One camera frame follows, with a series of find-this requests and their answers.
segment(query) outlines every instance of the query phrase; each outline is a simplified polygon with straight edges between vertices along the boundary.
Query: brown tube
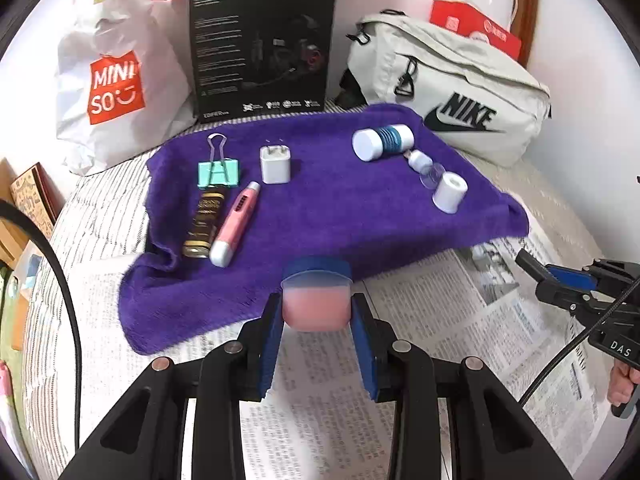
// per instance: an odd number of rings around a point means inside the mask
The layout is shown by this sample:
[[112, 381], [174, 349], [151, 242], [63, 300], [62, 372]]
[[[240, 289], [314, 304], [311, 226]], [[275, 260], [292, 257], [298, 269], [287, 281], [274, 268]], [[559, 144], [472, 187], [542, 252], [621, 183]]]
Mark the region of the brown tube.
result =
[[208, 258], [209, 250], [220, 228], [222, 209], [225, 206], [227, 186], [207, 187], [193, 217], [182, 254], [188, 258]]

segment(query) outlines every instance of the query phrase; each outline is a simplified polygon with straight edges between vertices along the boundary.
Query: black headphone box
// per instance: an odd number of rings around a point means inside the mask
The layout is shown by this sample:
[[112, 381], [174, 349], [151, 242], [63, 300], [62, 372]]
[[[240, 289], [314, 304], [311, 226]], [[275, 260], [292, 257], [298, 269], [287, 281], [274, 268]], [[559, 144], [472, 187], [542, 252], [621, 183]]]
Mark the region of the black headphone box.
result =
[[324, 109], [335, 0], [189, 0], [198, 118]]

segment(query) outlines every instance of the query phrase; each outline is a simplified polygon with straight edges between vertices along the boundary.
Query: purple cloth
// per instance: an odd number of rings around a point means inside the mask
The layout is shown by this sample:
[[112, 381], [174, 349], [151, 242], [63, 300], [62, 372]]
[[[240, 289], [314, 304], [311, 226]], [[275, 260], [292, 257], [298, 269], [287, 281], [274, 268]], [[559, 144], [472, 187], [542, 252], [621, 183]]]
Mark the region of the purple cloth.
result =
[[[433, 205], [401, 155], [362, 162], [353, 153], [354, 131], [388, 124], [407, 124], [417, 149], [466, 180], [468, 193], [455, 215]], [[124, 276], [118, 305], [125, 336], [138, 353], [260, 316], [284, 265], [300, 256], [343, 258], [360, 280], [444, 249], [526, 235], [529, 229], [526, 213], [511, 196], [399, 105], [225, 124], [215, 131], [228, 137], [225, 155], [240, 162], [240, 186], [230, 191], [227, 209], [249, 181], [261, 182], [261, 146], [290, 147], [291, 182], [262, 186], [234, 259], [219, 269], [207, 259], [181, 256], [201, 193], [197, 165], [209, 158], [212, 130], [173, 139], [149, 159], [148, 248]]]

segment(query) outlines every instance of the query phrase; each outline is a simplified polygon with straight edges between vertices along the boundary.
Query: teal binder clip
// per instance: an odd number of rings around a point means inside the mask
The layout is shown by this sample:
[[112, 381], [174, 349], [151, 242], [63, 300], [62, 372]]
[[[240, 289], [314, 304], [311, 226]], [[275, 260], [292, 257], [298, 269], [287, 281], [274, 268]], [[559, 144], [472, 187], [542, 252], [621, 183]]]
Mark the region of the teal binder clip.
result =
[[[212, 139], [222, 137], [220, 141], [220, 160], [214, 160], [216, 149]], [[223, 134], [211, 134], [207, 137], [211, 154], [208, 162], [198, 164], [198, 187], [204, 189], [208, 186], [235, 187], [239, 182], [240, 168], [236, 158], [225, 158], [224, 147], [226, 137]]]

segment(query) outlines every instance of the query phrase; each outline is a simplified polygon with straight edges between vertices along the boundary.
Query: screw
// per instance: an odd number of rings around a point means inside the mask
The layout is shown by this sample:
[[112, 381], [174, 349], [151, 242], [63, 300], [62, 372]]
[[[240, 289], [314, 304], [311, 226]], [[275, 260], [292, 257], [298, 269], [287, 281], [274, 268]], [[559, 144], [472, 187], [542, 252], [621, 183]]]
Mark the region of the screw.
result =
[[169, 361], [168, 357], [156, 357], [152, 361], [151, 367], [156, 372], [161, 372], [162, 370], [166, 370], [170, 364], [171, 364], [171, 361]]
[[228, 354], [237, 354], [242, 351], [242, 343], [239, 341], [229, 341], [225, 343], [225, 352]]
[[484, 363], [482, 359], [478, 357], [467, 357], [465, 359], [465, 366], [469, 368], [469, 370], [475, 370], [477, 372], [478, 370], [482, 370]]
[[404, 354], [411, 350], [411, 343], [403, 339], [398, 339], [398, 341], [394, 341], [394, 343], [391, 345], [391, 348], [393, 348], [396, 352]]

